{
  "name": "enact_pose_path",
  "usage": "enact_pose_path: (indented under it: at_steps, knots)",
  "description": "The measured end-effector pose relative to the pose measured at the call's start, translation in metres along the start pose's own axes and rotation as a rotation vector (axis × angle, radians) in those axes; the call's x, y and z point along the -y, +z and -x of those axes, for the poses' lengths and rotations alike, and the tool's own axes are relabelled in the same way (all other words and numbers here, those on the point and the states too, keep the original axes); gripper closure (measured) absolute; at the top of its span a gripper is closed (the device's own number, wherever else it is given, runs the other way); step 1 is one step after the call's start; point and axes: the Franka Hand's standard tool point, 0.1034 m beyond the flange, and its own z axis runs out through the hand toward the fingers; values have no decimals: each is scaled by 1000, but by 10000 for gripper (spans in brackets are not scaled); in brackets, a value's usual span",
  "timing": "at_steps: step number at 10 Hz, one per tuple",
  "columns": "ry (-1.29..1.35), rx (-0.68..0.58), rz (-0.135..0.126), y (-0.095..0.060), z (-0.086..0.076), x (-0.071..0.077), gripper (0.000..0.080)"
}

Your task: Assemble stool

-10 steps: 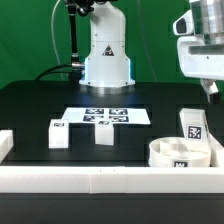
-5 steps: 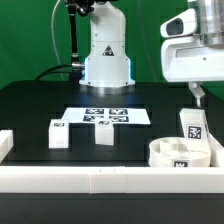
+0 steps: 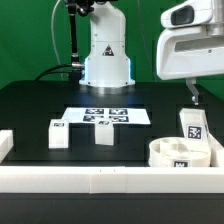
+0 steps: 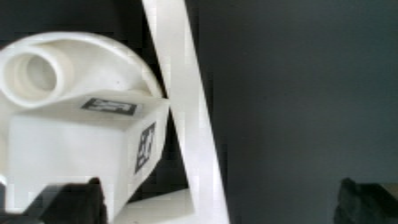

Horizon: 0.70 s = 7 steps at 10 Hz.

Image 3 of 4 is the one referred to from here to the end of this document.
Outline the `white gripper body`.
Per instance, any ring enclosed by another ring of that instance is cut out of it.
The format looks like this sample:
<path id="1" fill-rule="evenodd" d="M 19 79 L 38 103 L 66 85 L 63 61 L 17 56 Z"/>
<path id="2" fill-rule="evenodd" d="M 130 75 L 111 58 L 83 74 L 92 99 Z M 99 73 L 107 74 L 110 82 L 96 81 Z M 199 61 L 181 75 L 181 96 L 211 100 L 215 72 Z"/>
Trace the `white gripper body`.
<path id="1" fill-rule="evenodd" d="M 161 15 L 156 69 L 163 80 L 224 74 L 224 0 L 185 0 Z"/>

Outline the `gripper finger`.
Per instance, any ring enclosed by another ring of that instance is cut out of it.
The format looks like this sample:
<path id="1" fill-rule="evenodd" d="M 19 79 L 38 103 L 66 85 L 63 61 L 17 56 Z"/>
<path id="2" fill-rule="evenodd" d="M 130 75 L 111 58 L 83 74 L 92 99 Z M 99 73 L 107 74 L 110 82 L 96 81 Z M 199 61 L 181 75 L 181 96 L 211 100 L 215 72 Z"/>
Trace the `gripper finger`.
<path id="1" fill-rule="evenodd" d="M 199 104 L 199 92 L 197 88 L 195 87 L 196 79 L 195 78 L 187 78 L 186 79 L 186 85 L 190 92 L 192 93 L 192 101 L 195 105 Z"/>

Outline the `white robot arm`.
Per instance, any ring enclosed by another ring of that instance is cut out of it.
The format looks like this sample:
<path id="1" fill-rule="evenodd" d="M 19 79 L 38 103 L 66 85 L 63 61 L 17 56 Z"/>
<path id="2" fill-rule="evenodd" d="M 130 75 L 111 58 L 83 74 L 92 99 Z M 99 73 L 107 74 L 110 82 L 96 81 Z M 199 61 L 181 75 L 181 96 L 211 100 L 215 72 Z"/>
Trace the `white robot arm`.
<path id="1" fill-rule="evenodd" d="M 124 14 L 109 1 L 96 1 L 90 17 L 91 51 L 84 86 L 105 94 L 132 86 L 125 53 Z M 163 80 L 184 79 L 199 103 L 196 79 L 224 74 L 224 0 L 186 0 L 161 15 L 156 71 Z"/>

